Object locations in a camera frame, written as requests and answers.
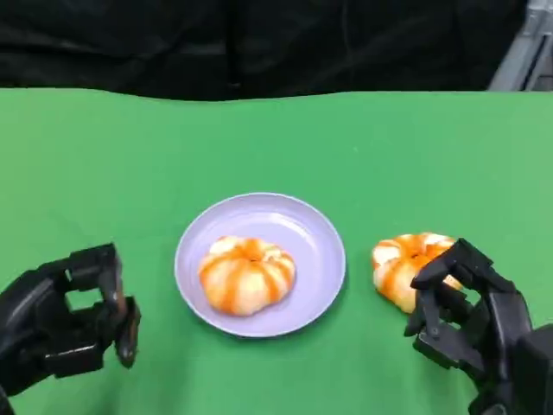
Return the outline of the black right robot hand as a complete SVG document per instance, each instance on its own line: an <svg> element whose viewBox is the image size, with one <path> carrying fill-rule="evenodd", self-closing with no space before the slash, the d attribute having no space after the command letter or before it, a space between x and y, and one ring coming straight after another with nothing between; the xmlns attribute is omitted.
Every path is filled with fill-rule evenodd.
<svg viewBox="0 0 553 415"><path fill-rule="evenodd" d="M515 412L513 350L531 332L526 302L493 262L459 238L413 278L416 306L404 334L434 363L460 369L478 394L471 414Z"/></svg>

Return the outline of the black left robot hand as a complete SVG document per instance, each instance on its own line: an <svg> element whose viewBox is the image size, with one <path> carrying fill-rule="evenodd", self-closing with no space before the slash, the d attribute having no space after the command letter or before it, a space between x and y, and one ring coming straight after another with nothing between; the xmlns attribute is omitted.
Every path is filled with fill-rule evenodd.
<svg viewBox="0 0 553 415"><path fill-rule="evenodd" d="M10 398L50 376L101 369L114 347L131 368L141 312L124 294L122 262L109 243L27 270L1 293L1 412Z"/></svg>

